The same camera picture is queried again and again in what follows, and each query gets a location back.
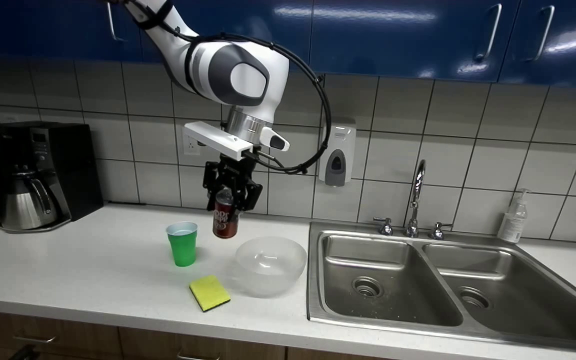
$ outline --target double sink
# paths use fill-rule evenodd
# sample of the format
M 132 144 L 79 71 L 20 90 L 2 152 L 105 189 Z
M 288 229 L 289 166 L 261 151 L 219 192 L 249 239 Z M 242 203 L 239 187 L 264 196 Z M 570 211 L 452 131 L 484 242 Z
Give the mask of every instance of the double sink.
M 514 244 L 310 226 L 308 318 L 576 350 L 576 288 Z

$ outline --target green plastic cup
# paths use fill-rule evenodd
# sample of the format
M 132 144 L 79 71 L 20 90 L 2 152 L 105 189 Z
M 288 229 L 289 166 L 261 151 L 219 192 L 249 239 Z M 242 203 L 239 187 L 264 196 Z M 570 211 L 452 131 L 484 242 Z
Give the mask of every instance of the green plastic cup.
M 176 222 L 166 228 L 174 264 L 187 267 L 195 262 L 197 224 L 190 221 Z

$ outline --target white countertop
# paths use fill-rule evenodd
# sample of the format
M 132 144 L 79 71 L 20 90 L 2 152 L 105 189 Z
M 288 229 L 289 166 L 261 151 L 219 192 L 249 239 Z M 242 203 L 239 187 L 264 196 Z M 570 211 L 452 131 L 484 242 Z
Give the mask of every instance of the white countertop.
M 173 264 L 165 228 L 199 225 L 197 261 Z M 306 271 L 279 298 L 233 288 L 229 264 L 246 240 L 281 235 L 308 249 L 310 219 L 246 214 L 232 239 L 212 233 L 201 210 L 109 204 L 52 232 L 0 230 L 0 312 L 361 354 L 397 360 L 576 360 L 571 351 L 329 325 L 306 318 Z M 576 244 L 523 241 L 521 248 L 576 286 Z M 231 301 L 199 309 L 188 285 L 216 275 Z

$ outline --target soap dispenser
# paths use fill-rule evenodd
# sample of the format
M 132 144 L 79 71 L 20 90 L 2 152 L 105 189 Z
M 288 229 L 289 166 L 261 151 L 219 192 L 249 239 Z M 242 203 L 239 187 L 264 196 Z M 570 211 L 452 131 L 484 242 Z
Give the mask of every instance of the soap dispenser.
M 344 119 L 333 121 L 330 129 L 328 147 L 319 160 L 319 179 L 331 187 L 343 187 L 353 172 L 357 126 Z
M 519 242 L 519 239 L 522 236 L 522 231 L 524 231 L 524 226 L 526 225 L 526 220 L 528 219 L 525 195 L 530 192 L 530 190 L 519 190 L 521 191 L 521 196 L 514 198 L 512 203 L 510 203 L 508 212 L 503 214 L 503 221 L 501 222 L 499 232 L 496 235 L 499 239 L 510 243 Z

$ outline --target sponge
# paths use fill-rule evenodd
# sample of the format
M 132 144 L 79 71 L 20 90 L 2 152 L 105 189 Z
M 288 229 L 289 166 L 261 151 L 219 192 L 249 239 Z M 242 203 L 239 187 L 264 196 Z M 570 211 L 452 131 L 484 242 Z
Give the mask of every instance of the sponge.
M 198 278 L 190 283 L 190 291 L 199 303 L 201 310 L 207 312 L 231 301 L 231 296 L 217 280 L 217 276 L 210 275 Z

